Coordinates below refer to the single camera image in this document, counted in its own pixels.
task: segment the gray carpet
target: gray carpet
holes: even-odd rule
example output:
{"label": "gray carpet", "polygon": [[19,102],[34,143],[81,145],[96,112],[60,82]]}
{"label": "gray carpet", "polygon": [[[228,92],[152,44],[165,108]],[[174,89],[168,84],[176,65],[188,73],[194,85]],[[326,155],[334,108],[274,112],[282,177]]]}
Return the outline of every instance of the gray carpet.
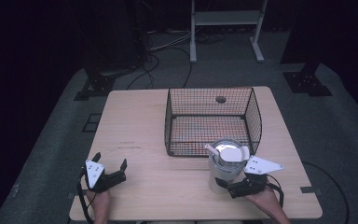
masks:
{"label": "gray carpet", "polygon": [[[334,177],[348,199],[350,223],[358,223],[358,105],[339,76],[323,64],[316,75],[333,96],[292,93],[282,73],[299,71],[303,64],[280,64],[289,33],[261,33],[263,63],[255,60],[249,36],[231,34],[214,44],[198,44],[198,62],[192,64],[186,88],[270,87],[301,160],[323,168]],[[150,43],[159,46],[177,37],[151,35]],[[175,47],[189,50],[188,44]],[[150,77],[143,76],[130,89],[183,87],[190,71],[187,55],[178,49],[153,55],[159,58],[158,66],[151,72],[154,82],[151,84]],[[156,58],[149,59],[146,69],[157,63]],[[114,90],[126,90],[143,72],[140,68],[117,78]],[[68,83],[23,166],[18,191],[7,197],[0,210],[0,223],[75,223],[68,220],[68,214],[80,167],[88,157],[94,137],[94,133],[82,131],[89,115],[102,113],[106,101],[106,97],[74,101],[86,80],[84,70],[79,70]],[[324,214],[316,220],[292,220],[293,223],[344,223],[346,206],[335,183],[321,170],[304,166],[312,186],[321,191],[318,199]]]}

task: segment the tripod base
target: tripod base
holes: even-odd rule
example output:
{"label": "tripod base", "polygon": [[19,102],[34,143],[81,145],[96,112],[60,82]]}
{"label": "tripod base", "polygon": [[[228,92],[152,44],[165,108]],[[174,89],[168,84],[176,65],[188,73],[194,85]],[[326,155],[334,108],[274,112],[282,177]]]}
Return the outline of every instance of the tripod base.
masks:
{"label": "tripod base", "polygon": [[78,91],[74,101],[88,101],[90,97],[107,96],[115,84],[114,78],[103,78],[98,85],[87,79],[82,91]]}
{"label": "tripod base", "polygon": [[284,78],[293,93],[307,93],[309,96],[332,96],[331,91],[314,74],[285,72]]}

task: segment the black cable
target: black cable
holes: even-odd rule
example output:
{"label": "black cable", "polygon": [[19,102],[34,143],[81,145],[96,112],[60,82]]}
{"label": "black cable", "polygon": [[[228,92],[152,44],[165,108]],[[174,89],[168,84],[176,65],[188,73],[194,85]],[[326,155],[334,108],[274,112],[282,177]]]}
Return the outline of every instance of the black cable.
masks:
{"label": "black cable", "polygon": [[139,65],[136,65],[134,66],[133,68],[129,68],[128,70],[125,70],[125,71],[122,71],[122,72],[117,72],[117,73],[114,73],[114,74],[111,74],[111,75],[106,75],[104,77],[121,77],[121,76],[124,76],[124,75],[127,75],[127,74],[131,74],[133,72],[135,72],[137,69],[138,69]]}
{"label": "black cable", "polygon": [[191,37],[191,34],[190,32],[187,32],[187,34],[185,35],[182,35],[181,37],[171,41],[170,43],[166,44],[166,45],[163,45],[163,46],[160,46],[160,47],[155,47],[155,48],[151,48],[150,46],[150,43],[149,43],[149,51],[156,51],[156,50],[159,50],[159,49],[166,49],[170,46],[173,46],[173,45],[179,45],[180,43],[189,43],[189,38]]}
{"label": "black cable", "polygon": [[77,194],[79,195],[79,200],[81,203],[81,206],[83,208],[83,214],[86,218],[86,220],[88,221],[89,224],[93,224],[94,221],[91,219],[90,215],[89,215],[89,211],[88,211],[88,207],[86,206],[86,200],[84,200],[84,195],[83,195],[83,189],[81,187],[81,178],[82,176],[86,173],[85,171],[85,167],[82,167],[82,172],[79,175],[77,184],[76,184],[76,188],[77,188]]}
{"label": "black cable", "polygon": [[[166,49],[181,50],[185,55],[187,55],[188,61],[190,62],[190,55],[184,49],[170,47],[170,48],[157,49],[157,50],[154,50],[153,52],[158,52],[158,51],[162,51],[162,50],[166,50]],[[192,63],[189,63],[189,64],[190,64],[190,70],[188,71],[188,75],[187,75],[185,83],[183,84],[183,88],[186,87],[186,84],[187,84],[188,80],[190,79],[191,71],[193,70],[193,64]]]}
{"label": "black cable", "polygon": [[146,72],[144,72],[144,73],[142,73],[141,75],[139,75],[138,77],[136,77],[136,78],[128,85],[128,87],[127,87],[126,90],[129,90],[129,89],[130,89],[130,86],[131,86],[136,80],[138,80],[138,78],[140,78],[140,77],[142,77],[142,76],[148,74],[149,72],[153,71],[153,70],[159,65],[159,58],[156,57],[155,55],[152,55],[152,54],[150,54],[150,56],[151,56],[151,57],[154,57],[155,59],[157,59],[157,63],[152,67],[152,69],[146,70]]}
{"label": "black cable", "polygon": [[221,34],[221,36],[222,36],[222,38],[220,38],[217,35],[207,35],[205,33],[200,33],[199,35],[197,35],[196,41],[198,44],[212,45],[214,43],[226,40],[225,34]]}
{"label": "black cable", "polygon": [[95,192],[94,197],[92,198],[91,202],[89,202],[89,205],[87,205],[87,208],[89,208],[92,202],[94,202],[95,197],[97,197],[97,192]]}
{"label": "black cable", "polygon": [[153,86],[153,83],[154,83],[154,77],[150,74],[150,71],[151,70],[147,70],[146,68],[145,68],[145,64],[143,64],[142,65],[142,68],[145,70],[145,72],[149,75],[149,80],[150,80],[150,83],[149,83],[149,85],[147,86],[147,88],[149,89],[149,87],[151,86],[152,88],[152,90],[154,89],[154,86]]}
{"label": "black cable", "polygon": [[281,187],[281,184],[279,183],[279,181],[275,178],[275,177],[273,177],[272,175],[267,175],[267,176],[269,176],[269,177],[271,177],[272,179],[274,179],[275,180],[275,182],[278,184],[278,187],[281,189],[282,187]]}
{"label": "black cable", "polygon": [[344,200],[344,203],[345,203],[345,207],[347,209],[347,214],[345,215],[345,224],[349,223],[350,221],[350,206],[348,204],[348,200],[347,200],[347,197],[345,196],[344,194],[344,191],[342,190],[341,186],[338,184],[338,182],[329,174],[327,173],[324,169],[322,169],[321,167],[317,166],[317,165],[314,165],[310,162],[307,162],[307,161],[301,161],[302,163],[304,164],[307,164],[309,166],[313,166],[314,168],[322,171],[325,175],[327,175],[333,182],[334,184],[336,185],[336,187],[338,188],[339,192],[341,193],[341,196],[342,196],[342,199]]}

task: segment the metal mesh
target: metal mesh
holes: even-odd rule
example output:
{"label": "metal mesh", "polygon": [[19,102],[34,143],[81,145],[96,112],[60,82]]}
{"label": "metal mesh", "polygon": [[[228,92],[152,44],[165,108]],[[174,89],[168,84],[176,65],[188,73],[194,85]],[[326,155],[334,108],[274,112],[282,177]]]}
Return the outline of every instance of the metal mesh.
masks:
{"label": "metal mesh", "polygon": [[170,156],[208,157],[205,144],[222,137],[255,154],[261,118],[253,88],[169,89],[165,146]]}

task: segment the metal shelf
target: metal shelf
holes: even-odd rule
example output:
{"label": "metal shelf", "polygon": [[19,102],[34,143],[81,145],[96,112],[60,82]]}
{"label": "metal shelf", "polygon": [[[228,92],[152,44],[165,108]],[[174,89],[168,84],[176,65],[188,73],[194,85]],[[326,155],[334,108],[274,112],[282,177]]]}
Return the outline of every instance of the metal shelf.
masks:
{"label": "metal shelf", "polygon": [[255,36],[250,37],[255,57],[259,63],[264,62],[263,54],[258,46],[257,40],[260,34],[268,0],[263,0],[260,10],[247,11],[207,11],[196,12],[195,0],[191,2],[191,41],[190,41],[190,62],[197,62],[196,48],[196,26],[198,25],[243,25],[255,24]]}
{"label": "metal shelf", "polygon": [[259,10],[196,12],[195,25],[257,24],[259,15]]}

